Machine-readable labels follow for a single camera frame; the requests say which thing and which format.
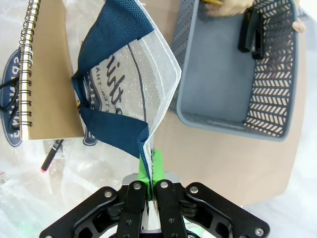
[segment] fabric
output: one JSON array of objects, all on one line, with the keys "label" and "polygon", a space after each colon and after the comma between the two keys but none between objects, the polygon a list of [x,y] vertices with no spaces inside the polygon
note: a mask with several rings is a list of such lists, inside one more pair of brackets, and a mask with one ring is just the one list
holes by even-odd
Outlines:
[{"label": "fabric", "polygon": [[153,30],[134,0],[107,0],[82,44],[74,77],[82,76],[131,41]]},{"label": "fabric", "polygon": [[85,38],[78,57],[78,70],[72,78],[81,102],[80,114],[87,130],[98,140],[139,158],[150,178],[144,143],[149,137],[145,121],[94,110],[87,100],[84,74],[128,43],[141,39],[153,27],[133,0],[107,0]]}]

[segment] cardboard surface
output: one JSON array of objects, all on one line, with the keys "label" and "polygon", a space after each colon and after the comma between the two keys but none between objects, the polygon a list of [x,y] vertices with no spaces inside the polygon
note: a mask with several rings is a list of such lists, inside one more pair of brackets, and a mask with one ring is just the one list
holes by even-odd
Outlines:
[{"label": "cardboard surface", "polygon": [[59,139],[84,135],[71,83],[72,67],[65,30],[65,7],[62,0],[43,0],[36,23],[31,68],[32,91],[26,106],[33,125],[22,127],[23,140]]},{"label": "cardboard surface", "polygon": [[[175,0],[144,0],[146,9],[172,40],[178,6]],[[283,193],[300,141],[306,95],[305,35],[299,41],[299,74],[291,129],[284,142],[233,136],[185,126],[168,112],[156,131],[165,171],[180,176],[184,186],[198,181],[238,205],[260,202]]]}]

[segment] green tape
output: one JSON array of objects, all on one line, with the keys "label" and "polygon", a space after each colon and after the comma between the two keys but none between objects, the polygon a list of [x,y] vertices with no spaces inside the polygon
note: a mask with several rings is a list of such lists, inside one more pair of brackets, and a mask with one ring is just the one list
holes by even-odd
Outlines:
[{"label": "green tape", "polygon": [[162,151],[155,150],[153,156],[153,187],[155,187],[156,183],[162,179],[165,179]]},{"label": "green tape", "polygon": [[150,201],[152,198],[152,193],[150,192],[150,180],[147,176],[147,173],[145,171],[145,167],[143,164],[143,161],[140,157],[139,159],[139,174],[138,174],[138,180],[144,182],[146,184],[146,186],[148,187],[148,200]]},{"label": "green tape", "polygon": [[139,174],[138,180],[144,182],[148,187],[148,200],[152,199],[152,188],[155,187],[156,183],[162,179],[164,179],[164,168],[163,168],[163,156],[161,150],[155,150],[153,153],[153,172],[152,172],[152,184],[147,176],[145,171],[145,167],[142,159],[140,158],[139,162]]}]

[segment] gray plastic basket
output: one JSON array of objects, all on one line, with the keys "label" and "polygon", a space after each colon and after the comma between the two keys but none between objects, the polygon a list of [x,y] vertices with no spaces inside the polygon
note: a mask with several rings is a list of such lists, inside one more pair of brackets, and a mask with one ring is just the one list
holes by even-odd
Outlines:
[{"label": "gray plastic basket", "polygon": [[297,78],[298,36],[292,0],[256,0],[264,14],[265,58],[238,51],[243,16],[202,19],[199,0],[182,0],[172,51],[182,77],[170,108],[202,129],[282,140]]}]

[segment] brown paper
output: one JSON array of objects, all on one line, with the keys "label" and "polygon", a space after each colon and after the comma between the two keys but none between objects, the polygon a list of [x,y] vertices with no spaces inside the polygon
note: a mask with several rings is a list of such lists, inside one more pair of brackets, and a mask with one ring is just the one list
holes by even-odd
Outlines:
[{"label": "brown paper", "polygon": [[22,138],[30,140],[60,139],[84,135],[71,84],[72,67],[65,29],[62,0],[42,0],[33,36],[32,106],[22,127]]},{"label": "brown paper", "polygon": [[167,43],[173,40],[180,0],[141,0]]}]

